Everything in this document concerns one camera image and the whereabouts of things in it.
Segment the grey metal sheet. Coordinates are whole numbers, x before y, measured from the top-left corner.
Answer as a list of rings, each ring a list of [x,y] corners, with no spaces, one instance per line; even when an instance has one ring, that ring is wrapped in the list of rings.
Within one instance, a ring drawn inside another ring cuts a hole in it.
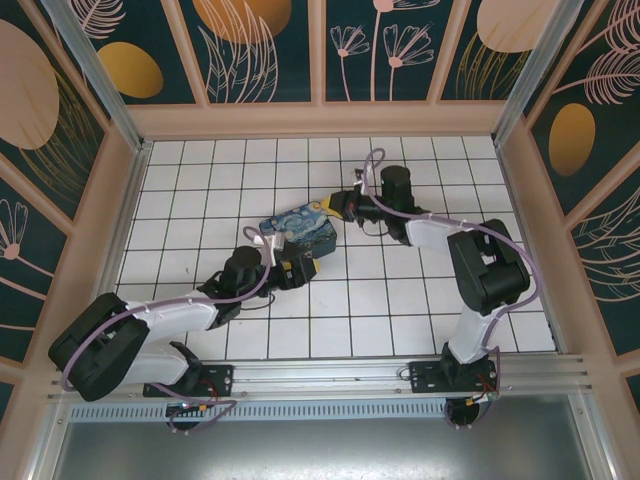
[[[73,424],[54,480],[613,480],[570,423],[493,419]]]

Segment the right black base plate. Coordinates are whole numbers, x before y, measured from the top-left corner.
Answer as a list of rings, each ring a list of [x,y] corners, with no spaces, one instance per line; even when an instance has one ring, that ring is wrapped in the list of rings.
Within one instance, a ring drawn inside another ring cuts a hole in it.
[[[491,360],[463,365],[442,360],[410,362],[409,377],[413,393],[482,392],[485,384],[496,388],[498,380]]]

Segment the starry night tin box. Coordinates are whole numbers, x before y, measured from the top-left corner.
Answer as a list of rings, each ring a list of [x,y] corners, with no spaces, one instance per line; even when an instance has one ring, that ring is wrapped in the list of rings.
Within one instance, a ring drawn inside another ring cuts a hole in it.
[[[265,219],[260,222],[259,229],[265,236],[283,233],[289,243],[310,252],[315,259],[336,249],[337,233],[317,201]]]

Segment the small circuit board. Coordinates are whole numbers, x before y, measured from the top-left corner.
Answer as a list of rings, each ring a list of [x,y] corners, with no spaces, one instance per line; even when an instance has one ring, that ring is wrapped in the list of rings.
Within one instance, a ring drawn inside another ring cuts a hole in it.
[[[193,416],[203,416],[204,413],[209,409],[208,405],[196,404],[196,403],[169,403],[166,406],[165,416],[167,418],[171,416],[182,416],[182,417],[193,417]]]

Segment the aluminium mounting rail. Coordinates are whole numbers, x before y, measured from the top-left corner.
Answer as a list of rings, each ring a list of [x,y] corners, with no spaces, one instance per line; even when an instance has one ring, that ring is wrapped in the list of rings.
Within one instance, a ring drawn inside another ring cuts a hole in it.
[[[584,360],[578,355],[557,353],[500,354],[491,356],[496,364],[497,387],[502,396],[574,394],[591,390],[592,381]],[[205,362],[204,365],[234,366],[234,383],[230,397],[196,398],[225,400],[337,399],[394,395],[421,397],[468,397],[474,393],[413,393],[409,363],[440,361],[437,356],[347,358],[330,360],[240,360]],[[100,395],[99,400],[169,397],[177,394],[168,386],[157,388],[149,380],[135,380]]]

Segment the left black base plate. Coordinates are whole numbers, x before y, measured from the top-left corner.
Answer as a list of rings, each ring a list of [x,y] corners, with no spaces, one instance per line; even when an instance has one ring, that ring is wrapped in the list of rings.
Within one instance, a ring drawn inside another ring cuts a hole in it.
[[[234,383],[234,366],[230,364],[204,365],[198,379],[189,386],[185,381],[169,385],[168,389],[194,398],[230,397]]]

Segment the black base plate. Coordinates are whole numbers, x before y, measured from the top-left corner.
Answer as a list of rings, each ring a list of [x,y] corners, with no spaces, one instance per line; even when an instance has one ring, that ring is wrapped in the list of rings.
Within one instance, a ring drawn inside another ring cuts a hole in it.
[[[442,360],[410,362],[409,377],[413,393],[482,392],[485,384],[496,388],[498,380],[491,360],[463,365]]]
[[[234,366],[230,364],[204,365],[198,379],[189,386],[185,381],[169,385],[168,389],[194,398],[230,397],[234,383]]]

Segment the aluminium frame post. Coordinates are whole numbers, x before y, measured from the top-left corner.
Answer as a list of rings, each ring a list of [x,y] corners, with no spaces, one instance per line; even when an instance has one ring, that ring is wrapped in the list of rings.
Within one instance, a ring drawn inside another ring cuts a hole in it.
[[[508,140],[521,117],[524,107],[561,48],[576,22],[584,0],[559,0],[550,19],[518,76],[504,109],[492,131],[494,147],[499,150]]]
[[[126,108],[121,95],[110,80],[96,50],[83,32],[66,0],[41,0],[53,24],[58,28],[74,58],[85,71],[102,104],[123,135],[126,143],[139,153],[144,140]]]

